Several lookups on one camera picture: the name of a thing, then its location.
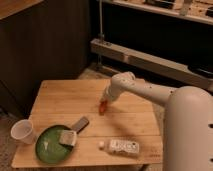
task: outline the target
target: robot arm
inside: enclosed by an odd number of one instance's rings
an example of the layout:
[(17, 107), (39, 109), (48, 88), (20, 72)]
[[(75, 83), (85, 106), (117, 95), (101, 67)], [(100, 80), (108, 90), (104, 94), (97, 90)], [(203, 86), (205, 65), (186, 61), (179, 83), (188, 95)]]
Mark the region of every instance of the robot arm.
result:
[(213, 98), (208, 92), (192, 86), (138, 83), (127, 72), (112, 77), (99, 112), (124, 91), (165, 107), (163, 171), (213, 170)]
[(176, 88), (151, 83), (139, 83), (131, 72), (114, 75), (111, 84), (105, 88), (101, 98), (100, 113), (105, 111), (107, 103), (111, 103), (125, 92), (131, 92), (161, 106), (165, 106), (169, 96)]

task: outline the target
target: wooden table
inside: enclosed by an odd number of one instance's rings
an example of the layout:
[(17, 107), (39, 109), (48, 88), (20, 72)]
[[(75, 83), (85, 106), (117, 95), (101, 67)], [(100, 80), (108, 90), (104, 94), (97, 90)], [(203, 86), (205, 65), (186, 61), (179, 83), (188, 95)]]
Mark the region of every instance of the wooden table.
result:
[[(77, 146), (70, 157), (55, 167), (162, 162), (162, 140), (149, 101), (124, 93), (108, 108), (104, 116), (98, 114), (99, 99), (108, 84), (109, 80), (63, 80), (42, 83), (29, 117), (38, 135), (55, 124), (71, 127), (82, 116), (90, 120), (90, 124), (79, 134)], [(138, 141), (141, 147), (140, 156), (113, 156), (99, 150), (99, 141), (110, 138)], [(38, 161), (34, 148), (35, 144), (20, 143), (12, 167), (53, 167)]]

